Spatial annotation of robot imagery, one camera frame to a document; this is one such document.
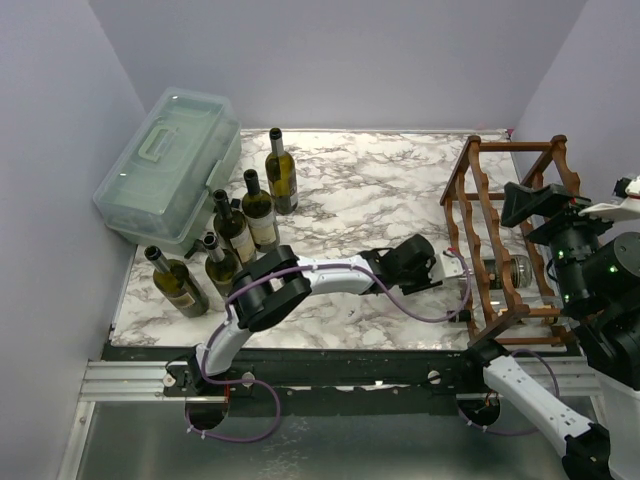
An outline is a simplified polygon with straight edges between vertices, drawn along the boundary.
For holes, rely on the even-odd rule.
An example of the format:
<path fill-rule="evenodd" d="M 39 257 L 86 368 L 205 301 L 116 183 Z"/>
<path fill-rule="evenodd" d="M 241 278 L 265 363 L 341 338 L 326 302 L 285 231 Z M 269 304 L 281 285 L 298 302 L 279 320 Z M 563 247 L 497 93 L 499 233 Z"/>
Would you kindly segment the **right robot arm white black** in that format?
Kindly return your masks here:
<path fill-rule="evenodd" d="M 639 235 L 623 232 L 600 245 L 616 222 L 639 216 L 639 180 L 616 182 L 616 203 L 592 203 L 551 184 L 540 189 L 504 187 L 504 227 L 532 215 L 546 222 L 527 234 L 547 246 L 562 297 L 562 314 L 577 321 L 574 333 L 604 397 L 606 422 L 569 408 L 531 378 L 495 340 L 464 353 L 460 379 L 469 390 L 489 388 L 516 407 L 554 446 L 571 479 L 639 476 Z"/>

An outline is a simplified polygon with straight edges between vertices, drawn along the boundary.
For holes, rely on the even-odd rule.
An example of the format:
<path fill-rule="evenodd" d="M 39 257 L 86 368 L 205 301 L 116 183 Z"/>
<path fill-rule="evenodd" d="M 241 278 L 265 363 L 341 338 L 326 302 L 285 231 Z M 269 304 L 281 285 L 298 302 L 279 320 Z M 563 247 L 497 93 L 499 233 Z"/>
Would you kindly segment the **clear glass wine bottle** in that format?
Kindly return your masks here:
<path fill-rule="evenodd" d="M 489 290 L 498 291 L 503 288 L 502 274 L 498 271 L 497 262 L 493 257 L 482 257 L 489 279 Z M 509 263 L 509 277 L 515 289 L 528 288 L 533 281 L 531 261 L 524 255 L 513 255 Z"/>

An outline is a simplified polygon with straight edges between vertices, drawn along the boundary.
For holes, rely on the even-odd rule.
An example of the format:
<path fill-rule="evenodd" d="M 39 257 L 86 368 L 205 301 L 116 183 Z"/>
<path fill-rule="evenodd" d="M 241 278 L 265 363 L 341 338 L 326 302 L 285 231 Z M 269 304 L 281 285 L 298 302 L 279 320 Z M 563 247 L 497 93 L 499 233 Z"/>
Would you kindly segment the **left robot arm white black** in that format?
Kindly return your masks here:
<path fill-rule="evenodd" d="M 232 281 L 227 318 L 210 339 L 195 347 L 187 382 L 201 395 L 214 393 L 232 361 L 251 336 L 282 322 L 306 298 L 330 293 L 405 295 L 439 286 L 461 272 L 447 251 L 436 252 L 421 235 L 395 248 L 362 251 L 343 259 L 314 259 L 288 245 L 267 253 Z"/>

